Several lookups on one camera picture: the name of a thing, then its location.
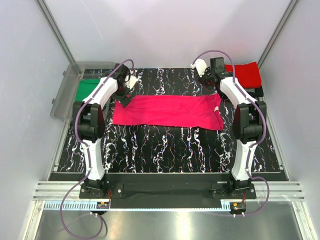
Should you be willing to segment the pink t shirt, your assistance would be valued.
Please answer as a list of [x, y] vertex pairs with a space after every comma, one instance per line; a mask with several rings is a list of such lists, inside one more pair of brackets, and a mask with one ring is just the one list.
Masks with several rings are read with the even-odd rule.
[[112, 123], [121, 126], [150, 125], [165, 127], [200, 127], [221, 131], [221, 97], [218, 94], [201, 96], [138, 95], [128, 106], [115, 104]]

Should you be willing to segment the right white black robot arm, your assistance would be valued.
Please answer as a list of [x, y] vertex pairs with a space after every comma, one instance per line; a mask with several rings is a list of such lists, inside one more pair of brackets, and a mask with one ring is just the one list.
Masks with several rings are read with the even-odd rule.
[[196, 59], [192, 63], [196, 69], [199, 82], [208, 87], [215, 86], [220, 94], [224, 94], [235, 108], [232, 132], [236, 138], [236, 154], [229, 180], [222, 190], [232, 198], [241, 198], [251, 191], [252, 163], [257, 145], [266, 136], [266, 110], [263, 101], [253, 98], [239, 83], [236, 69], [227, 71], [224, 58], [210, 59], [207, 65], [203, 59]]

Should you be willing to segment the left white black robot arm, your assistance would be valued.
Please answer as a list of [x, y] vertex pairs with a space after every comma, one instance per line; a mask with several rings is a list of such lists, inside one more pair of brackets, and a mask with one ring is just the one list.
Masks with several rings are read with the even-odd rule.
[[136, 82], [132, 71], [124, 63], [117, 63], [100, 78], [87, 97], [72, 105], [74, 134], [84, 151], [85, 174], [79, 180], [83, 193], [96, 198], [111, 193], [102, 163], [101, 141], [106, 128], [104, 109], [112, 98], [127, 107], [133, 99], [130, 91]]

